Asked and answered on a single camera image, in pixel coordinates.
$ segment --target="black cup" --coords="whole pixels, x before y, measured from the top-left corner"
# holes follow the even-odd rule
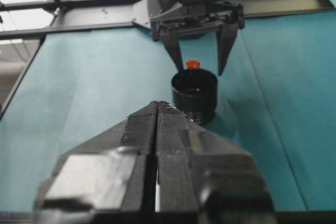
[[[199,125],[210,122],[217,106],[217,77],[204,69],[185,69],[172,79],[178,110]]]

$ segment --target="table surface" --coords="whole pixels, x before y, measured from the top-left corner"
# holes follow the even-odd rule
[[[278,210],[336,206],[335,30],[336,12],[248,20],[218,78],[206,128],[253,154]],[[214,33],[181,47],[216,71]],[[30,211],[61,153],[152,100],[171,102],[175,73],[143,29],[48,36],[0,121],[0,210]]]

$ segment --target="orange bottle cap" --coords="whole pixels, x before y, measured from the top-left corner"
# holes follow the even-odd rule
[[[187,60],[186,64],[188,69],[198,69],[201,66],[201,63],[198,60]]]

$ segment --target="black metal frame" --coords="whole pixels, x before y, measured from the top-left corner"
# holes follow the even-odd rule
[[[43,8],[45,10],[57,10],[60,8],[79,8],[79,7],[94,7],[94,6],[112,6],[112,5],[129,5],[134,4],[140,0],[68,0],[68,1],[54,1],[54,2],[28,2],[28,3],[12,3],[12,4],[2,4],[0,5],[0,11],[11,11],[11,10],[22,10],[22,9],[36,9]],[[260,0],[229,0],[232,2],[253,2]],[[269,2],[272,0],[265,0],[264,6],[267,8]],[[322,2],[321,7],[314,7],[310,10],[297,10],[297,11],[284,11],[284,12],[271,12],[262,14],[247,14],[246,18],[256,18],[256,17],[269,17],[277,15],[291,15],[297,13],[310,13],[321,10],[334,9],[333,5],[328,0],[318,0]],[[71,27],[45,27],[40,29],[25,29],[25,30],[13,30],[13,31],[3,31],[0,32],[0,40],[5,39],[31,39],[38,38],[43,39],[47,34],[51,33],[62,33],[70,31],[85,31],[94,29],[106,29],[113,27],[124,27],[130,26],[130,23],[119,23],[119,24],[101,24],[101,25],[85,25],[85,26],[71,26]]]

